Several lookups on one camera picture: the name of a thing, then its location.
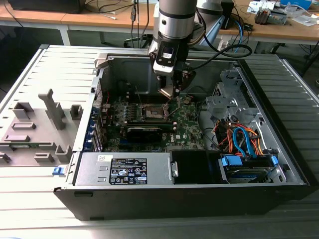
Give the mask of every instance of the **warning label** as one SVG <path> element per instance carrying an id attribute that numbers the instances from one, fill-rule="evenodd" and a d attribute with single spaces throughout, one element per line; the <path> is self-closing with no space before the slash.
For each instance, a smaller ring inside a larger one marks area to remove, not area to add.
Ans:
<path id="1" fill-rule="evenodd" d="M 111 185 L 147 184 L 146 158 L 113 158 L 111 162 Z"/>

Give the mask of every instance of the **green circuit board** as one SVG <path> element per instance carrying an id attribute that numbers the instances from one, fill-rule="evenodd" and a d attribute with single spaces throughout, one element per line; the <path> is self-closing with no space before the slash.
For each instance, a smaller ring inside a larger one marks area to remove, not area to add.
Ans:
<path id="1" fill-rule="evenodd" d="M 150 104 L 152 107 L 160 107 L 162 104 Z M 178 109 L 169 116 L 169 120 L 175 122 L 174 132 L 163 132 L 160 142 L 154 143 L 128 143 L 122 136 L 125 130 L 125 106 L 133 108 L 134 114 L 131 120 L 139 122 L 142 120 L 142 110 L 139 104 L 129 104 L 123 101 L 114 101 L 112 106 L 113 122 L 107 126 L 106 152 L 168 152 L 176 149 L 204 149 L 204 141 L 196 121 L 195 103 L 185 104 L 183 97 L 180 103 L 177 100 L 168 105 L 168 114 Z"/>

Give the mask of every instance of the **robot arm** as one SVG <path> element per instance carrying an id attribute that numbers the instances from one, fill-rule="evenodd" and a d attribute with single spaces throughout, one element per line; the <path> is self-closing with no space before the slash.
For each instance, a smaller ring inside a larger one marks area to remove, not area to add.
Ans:
<path id="1" fill-rule="evenodd" d="M 216 5 L 212 0 L 159 0 L 158 28 L 155 28 L 157 39 L 152 43 L 155 47 L 151 47 L 149 55 L 159 80 L 159 91 L 167 97 L 178 96 L 196 75 L 186 64 L 192 44 L 196 8 L 216 8 Z M 167 77 L 171 77 L 172 86 L 166 85 Z"/>

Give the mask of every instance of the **wooden desk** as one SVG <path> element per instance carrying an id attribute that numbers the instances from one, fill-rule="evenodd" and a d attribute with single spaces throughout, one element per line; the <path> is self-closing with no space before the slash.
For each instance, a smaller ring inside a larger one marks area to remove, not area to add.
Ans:
<path id="1" fill-rule="evenodd" d="M 3 5 L 0 3 L 0 20 L 15 21 L 14 18 L 8 13 Z M 13 16 L 20 22 L 37 22 L 37 23 L 55 23 L 61 24 L 61 19 L 65 13 L 61 12 L 46 12 L 46 11 L 16 11 L 13 10 L 11 5 L 6 1 L 5 6 L 13 14 Z"/>
<path id="2" fill-rule="evenodd" d="M 112 1 L 112 0 L 99 0 L 99 6 L 102 6 L 103 4 L 112 4 L 116 3 L 118 1 Z M 119 4 L 115 6 L 110 6 L 103 8 L 104 11 L 109 11 L 113 9 L 117 9 L 122 6 L 128 6 L 131 2 L 122 1 Z M 150 10 L 150 22 L 148 29 L 152 30 L 154 27 L 154 4 L 149 5 Z M 97 10 L 97 7 L 95 8 L 89 8 L 93 11 Z M 116 11 L 116 15 L 107 14 L 108 16 L 114 16 L 116 17 L 116 20 L 110 19 L 108 17 L 103 16 L 99 13 L 92 13 L 88 10 L 83 10 L 81 14 L 65 14 L 61 20 L 62 24 L 67 25 L 80 25 L 80 26 L 102 26 L 102 27 L 119 27 L 119 28 L 129 28 L 131 29 L 131 10 L 132 7 L 126 7 L 124 9 Z M 140 28 L 144 28 L 147 22 L 147 6 L 146 4 L 140 4 Z M 134 28 L 137 28 L 137 20 L 134 23 Z"/>
<path id="3" fill-rule="evenodd" d="M 300 44 L 311 44 L 311 42 L 316 44 L 319 40 L 319 25 L 304 26 L 291 19 L 288 19 L 285 25 L 259 25 L 255 23 L 255 14 L 247 13 L 250 0 L 235 0 L 235 2 L 239 15 L 245 19 L 246 23 L 254 25 L 250 40 L 281 43 L 303 42 Z M 319 12 L 319 6 L 312 5 L 309 10 Z M 219 33 L 237 35 L 238 30 L 232 27 L 229 30 L 220 30 Z"/>
<path id="4" fill-rule="evenodd" d="M 99 0 L 99 6 L 103 4 L 117 3 L 117 0 Z M 311 44 L 314 45 L 319 40 L 319 26 L 303 26 L 291 19 L 288 19 L 286 25 L 258 25 L 255 24 L 254 14 L 245 14 L 250 0 L 236 0 L 236 5 L 240 16 L 245 22 L 254 25 L 250 41 L 280 42 L 292 44 Z M 115 6 L 108 6 L 103 10 L 113 10 L 121 6 L 130 5 L 131 1 L 122 1 Z M 41 11 L 15 11 L 10 4 L 6 3 L 8 10 L 25 27 L 53 28 L 60 30 L 64 45 L 70 45 L 68 30 L 85 30 L 99 32 L 126 32 L 131 31 L 131 7 L 116 11 L 117 19 L 107 18 L 99 13 L 92 13 L 84 10 L 81 14 L 65 14 L 58 12 Z M 146 30 L 147 34 L 153 33 L 154 26 L 154 4 L 150 4 L 150 22 Z M 97 11 L 96 3 L 89 8 Z M 312 6 L 310 10 L 318 10 L 319 6 Z M 147 21 L 147 8 L 145 4 L 140 4 L 140 33 Z M 5 9 L 3 2 L 0 3 L 0 25 L 19 26 L 13 17 Z M 137 21 L 134 24 L 134 33 L 137 32 Z M 219 38 L 231 40 L 238 34 L 238 30 L 232 27 L 228 30 L 220 30 Z"/>

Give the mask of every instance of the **motherboard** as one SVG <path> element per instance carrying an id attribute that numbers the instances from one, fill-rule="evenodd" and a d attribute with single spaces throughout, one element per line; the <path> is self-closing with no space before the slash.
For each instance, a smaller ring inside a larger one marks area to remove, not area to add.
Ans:
<path id="1" fill-rule="evenodd" d="M 105 152 L 169 152 L 204 149 L 196 104 L 180 97 L 164 104 L 118 98 L 106 109 Z"/>

